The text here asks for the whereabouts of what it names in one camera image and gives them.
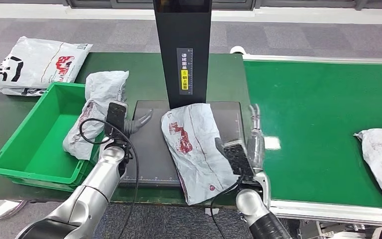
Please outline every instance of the robotic arm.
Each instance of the robotic arm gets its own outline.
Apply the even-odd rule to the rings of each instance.
[[[72,195],[44,219],[24,228],[17,239],[88,239],[99,224],[119,181],[125,158],[121,147],[106,148]]]
[[[265,146],[260,127],[260,109],[258,105],[251,105],[250,109],[253,128],[247,145],[241,140],[223,144],[217,138],[216,147],[228,159],[234,174],[242,177],[237,187],[236,207],[254,239],[290,239],[289,233],[269,210],[270,181],[263,170]]]
[[[126,135],[136,132],[151,118],[152,112],[139,122],[124,120],[126,105],[110,103],[106,121],[121,128]],[[259,121],[258,111],[253,111],[253,121]],[[223,144],[216,139],[219,151],[229,160],[235,174],[242,175],[238,185],[236,206],[247,222],[255,239],[291,238],[276,216],[269,211],[270,183],[262,169],[264,139],[260,123],[255,122],[246,147],[241,140]],[[25,227],[16,239],[90,239],[101,220],[120,180],[126,173],[129,145],[110,127],[105,134],[113,142],[106,143],[93,168],[81,186],[57,209],[44,219]]]

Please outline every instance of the green plastic crate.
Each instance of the green plastic crate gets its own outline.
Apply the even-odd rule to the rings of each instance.
[[[84,91],[82,84],[53,83],[0,150],[0,175],[63,191],[80,185],[94,167],[98,145],[87,161],[65,152],[62,141],[86,103]]]

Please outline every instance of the yellow label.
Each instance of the yellow label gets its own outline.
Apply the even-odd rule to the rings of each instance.
[[[181,89],[188,90],[188,70],[181,70]]]

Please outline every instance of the gray carpet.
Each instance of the gray carpet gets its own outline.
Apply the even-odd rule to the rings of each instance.
[[[95,52],[159,52],[156,25],[140,20],[0,19],[0,62],[20,36],[92,43]],[[241,45],[250,54],[382,58],[382,25],[213,22],[210,51]],[[28,205],[0,221],[0,239],[11,239],[58,203]],[[95,233],[116,238],[128,206],[111,205]],[[228,238],[251,238],[235,210],[221,210],[218,222]],[[284,221],[295,233],[295,221]],[[221,238],[203,209],[137,206],[124,239]]]

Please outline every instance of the black weighing pad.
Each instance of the black weighing pad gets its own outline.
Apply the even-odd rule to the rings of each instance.
[[[208,103],[224,142],[244,137],[239,102]],[[161,118],[169,111],[169,103],[167,101],[137,101],[133,118],[145,115],[150,109],[153,109],[151,120],[130,138],[140,160],[140,186],[180,187],[175,163],[161,129]],[[135,159],[133,159],[129,161],[126,175],[121,183],[134,183],[135,172]]]

